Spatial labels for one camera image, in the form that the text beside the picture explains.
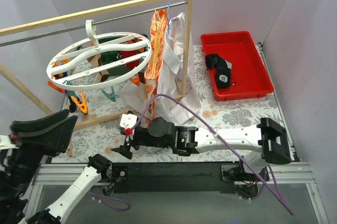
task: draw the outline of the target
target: red plastic bin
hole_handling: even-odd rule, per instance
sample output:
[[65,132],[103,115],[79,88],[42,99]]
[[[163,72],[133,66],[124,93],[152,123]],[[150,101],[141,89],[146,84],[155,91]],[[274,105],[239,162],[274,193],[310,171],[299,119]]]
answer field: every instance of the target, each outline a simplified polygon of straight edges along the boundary
[[225,89],[216,87],[216,69],[209,70],[217,101],[261,98],[274,91],[249,32],[203,34],[201,41],[205,56],[218,54],[232,63],[232,84]]

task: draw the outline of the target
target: floral patterned surface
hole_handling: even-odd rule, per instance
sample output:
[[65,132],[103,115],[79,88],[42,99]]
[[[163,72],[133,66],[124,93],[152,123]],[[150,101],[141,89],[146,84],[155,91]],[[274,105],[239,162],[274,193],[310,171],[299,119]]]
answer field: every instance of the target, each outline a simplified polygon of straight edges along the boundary
[[[200,45],[193,46],[196,86],[201,100],[199,115],[215,129],[239,128],[257,124],[261,117],[270,117],[283,125],[280,110],[274,94],[268,94],[264,98],[246,99],[226,102],[216,102],[213,88],[206,66],[204,53]],[[85,62],[76,68],[77,72],[89,69],[91,66]],[[82,80],[82,84],[93,82],[94,76]],[[116,102],[110,101],[100,90],[86,92],[89,114],[79,116],[78,121],[86,121],[99,116],[125,110],[125,104],[119,93],[125,82],[114,86]],[[132,150],[133,158],[129,160],[111,148],[117,148],[123,144],[124,137],[118,129],[118,119],[89,126],[73,133],[73,157],[61,154],[52,159],[52,163],[86,163],[89,156],[97,153],[109,158],[113,162],[195,162],[195,161],[234,161],[237,157],[229,150],[210,151],[190,157],[179,157],[172,154],[171,149],[158,149],[141,147],[138,151]],[[187,121],[186,126],[204,127],[196,118]],[[249,151],[238,151],[240,154],[248,154]]]

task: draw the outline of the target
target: gray floor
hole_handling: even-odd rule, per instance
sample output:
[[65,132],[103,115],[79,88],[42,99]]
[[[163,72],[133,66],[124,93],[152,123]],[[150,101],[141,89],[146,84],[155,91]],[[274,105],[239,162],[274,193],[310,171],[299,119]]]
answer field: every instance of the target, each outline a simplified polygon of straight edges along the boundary
[[[46,208],[66,188],[44,186],[38,210]],[[317,223],[305,184],[282,184],[280,188],[294,216],[267,190],[251,203],[218,192],[129,193],[114,195],[131,202],[127,212],[117,212],[85,196],[66,223]]]

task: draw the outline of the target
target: wooden clothes rack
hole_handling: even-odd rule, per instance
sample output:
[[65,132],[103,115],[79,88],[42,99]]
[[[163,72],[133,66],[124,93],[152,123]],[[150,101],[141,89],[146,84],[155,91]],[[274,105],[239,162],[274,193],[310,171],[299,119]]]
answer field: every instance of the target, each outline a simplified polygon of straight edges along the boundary
[[[24,31],[38,29],[38,28],[45,27],[45,26],[55,25],[55,24],[59,24],[59,23],[65,23],[67,21],[78,20],[78,19],[82,19],[82,18],[88,18],[88,17],[92,17],[92,16],[96,16],[96,15],[101,15],[101,14],[104,14],[104,13],[109,13],[109,12],[118,11],[118,10],[121,10],[121,9],[127,9],[127,8],[141,6],[141,5],[156,3],[156,2],[160,2],[160,1],[164,1],[164,0],[132,0],[132,1],[123,2],[123,3],[119,3],[119,4],[113,4],[113,5],[104,6],[104,7],[100,7],[100,8],[89,9],[87,11],[77,12],[77,13],[73,13],[73,14],[49,18],[49,19],[46,19],[46,20],[31,22],[31,23],[28,23],[28,24],[4,28],[4,29],[0,30],[0,36],[7,36],[7,35],[10,35],[10,34],[20,33],[20,32],[24,32]],[[184,97],[186,95],[187,63],[188,63],[188,59],[189,59],[189,43],[190,43],[190,31],[191,31],[192,3],[193,3],[193,0],[186,0],[185,2],[180,2],[180,3],[175,4],[176,6],[186,4],[186,13],[185,13],[186,17],[185,17],[185,30],[184,30],[184,54],[183,54],[183,79],[182,79],[182,87],[180,87],[178,82],[176,82],[177,89],[180,92],[180,95],[175,97],[176,99],[181,99],[182,97]],[[109,21],[114,21],[114,20],[125,18],[125,17],[131,17],[131,16],[135,16],[135,15],[145,14],[147,12],[151,12],[151,11],[154,11],[154,10],[155,9],[148,9],[148,10],[145,10],[145,11],[142,11],[142,12],[138,12],[138,13],[134,13],[134,14],[130,14],[130,15],[125,15],[125,16],[113,18],[113,19],[110,19],[110,20],[100,21],[100,22],[97,22],[96,24],[106,23],[106,22],[109,22]],[[63,30],[59,30],[59,31],[35,35],[35,36],[32,36],[32,37],[28,37],[28,38],[23,38],[23,39],[19,39],[19,40],[15,40],[15,41],[1,43],[0,46],[11,45],[11,44],[15,44],[15,43],[33,40],[33,39],[36,39],[36,38],[41,38],[41,37],[55,35],[55,34],[58,34],[58,33],[77,30],[77,29],[82,28],[82,27],[84,27],[84,26],[70,27],[70,28],[66,28],[66,29],[63,29]],[[46,113],[47,115],[50,115],[50,114],[53,113],[53,111],[51,109],[49,109],[46,104],[44,104],[36,95],[34,95],[34,93],[32,93],[19,79],[17,79],[15,77],[15,75],[10,70],[8,70],[1,63],[0,63],[0,74],[6,80],[8,80],[14,87],[16,87],[22,94],[24,94],[29,100],[31,100],[44,113]],[[82,123],[78,123],[75,126],[75,129],[77,130],[77,129],[81,129],[81,128],[84,128],[84,127],[87,127],[87,126],[90,126],[90,125],[94,125],[94,124],[97,124],[97,123],[102,123],[102,122],[105,122],[105,121],[108,121],[108,120],[116,119],[116,118],[119,118],[119,116],[121,114],[126,113],[126,112],[127,111],[125,110],[125,111],[109,114],[109,115],[106,115],[106,116],[101,116],[101,117],[98,117],[98,118],[95,118],[95,119],[92,119],[92,120],[88,120],[88,121],[85,121],[85,122],[82,122]]]

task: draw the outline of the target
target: round drying hanger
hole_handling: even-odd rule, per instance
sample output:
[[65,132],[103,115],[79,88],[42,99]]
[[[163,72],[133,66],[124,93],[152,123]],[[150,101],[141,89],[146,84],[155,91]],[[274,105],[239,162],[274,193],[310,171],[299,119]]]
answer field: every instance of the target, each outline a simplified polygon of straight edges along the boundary
[[[96,26],[93,26],[92,23],[93,20],[87,20],[85,22],[85,29],[88,38],[85,38],[84,40],[78,41],[69,47],[63,49],[60,51],[54,58],[49,62],[47,66],[47,75],[57,87],[60,87],[65,90],[70,91],[92,91],[92,90],[100,90],[109,86],[112,86],[114,84],[118,84],[120,82],[123,82],[131,77],[133,77],[135,74],[137,74],[139,71],[141,71],[147,63],[149,62],[152,54],[151,44],[150,41],[144,37],[143,35],[136,34],[136,33],[126,33],[126,32],[116,32],[116,33],[105,33],[96,35]],[[102,38],[116,38],[114,40],[105,42],[100,44],[98,42],[99,39]],[[137,39],[137,42],[132,44],[120,44],[123,42],[127,42],[129,40]],[[87,42],[93,42],[93,46],[84,48],[78,51],[69,52],[71,50],[74,50],[75,48],[87,43]],[[148,49],[145,49],[145,52],[136,54],[133,56],[130,56],[125,59],[121,59],[119,61],[111,62],[99,67],[95,67],[90,70],[85,70],[80,73],[74,73],[72,75],[56,79],[54,75],[66,72],[71,70],[72,68],[76,67],[80,62],[86,60],[87,58],[94,56],[96,54],[108,52],[108,51],[134,51],[141,48],[147,47]],[[57,62],[65,59],[72,59],[71,61],[57,66]],[[66,81],[72,81],[77,80],[85,76],[89,76],[91,74],[98,73],[103,70],[109,70],[113,69],[114,67],[125,65],[126,63],[133,62],[136,60],[143,59],[143,61],[134,69],[127,72],[124,75],[121,75],[115,79],[105,81],[102,83],[96,83],[96,84],[90,84],[90,85],[76,85],[73,83],[73,85],[67,85]]]

